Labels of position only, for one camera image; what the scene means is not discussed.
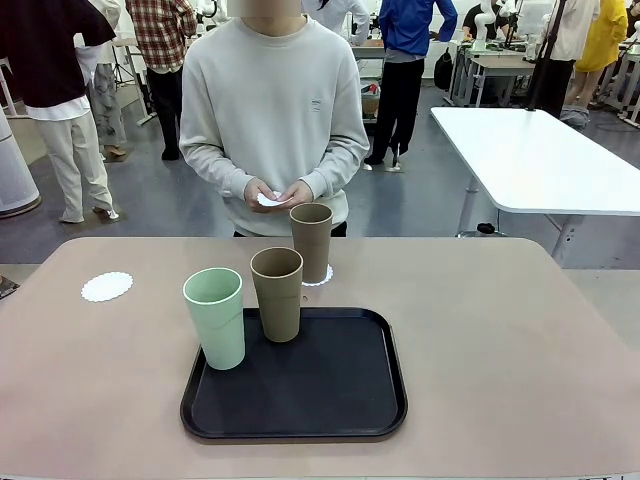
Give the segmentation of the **person's right hand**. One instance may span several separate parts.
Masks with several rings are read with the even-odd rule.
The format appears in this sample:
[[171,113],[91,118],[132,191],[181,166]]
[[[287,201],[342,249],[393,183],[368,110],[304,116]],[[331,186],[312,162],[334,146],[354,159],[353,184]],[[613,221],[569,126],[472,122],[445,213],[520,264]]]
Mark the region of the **person's right hand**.
[[280,208],[279,205],[264,206],[258,201],[260,195],[265,196],[267,199],[275,202],[278,197],[274,195],[274,192],[270,187],[261,179],[254,177],[246,185],[244,190],[244,199],[247,206],[254,213],[271,213]]

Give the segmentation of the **person's left hand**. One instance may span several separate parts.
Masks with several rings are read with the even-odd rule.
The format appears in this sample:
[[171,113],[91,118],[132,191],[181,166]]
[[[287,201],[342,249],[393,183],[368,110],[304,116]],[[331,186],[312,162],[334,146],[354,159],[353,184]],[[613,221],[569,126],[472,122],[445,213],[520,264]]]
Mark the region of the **person's left hand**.
[[296,181],[282,195],[277,198],[283,208],[293,208],[297,205],[310,203],[314,195],[309,185],[303,180]]

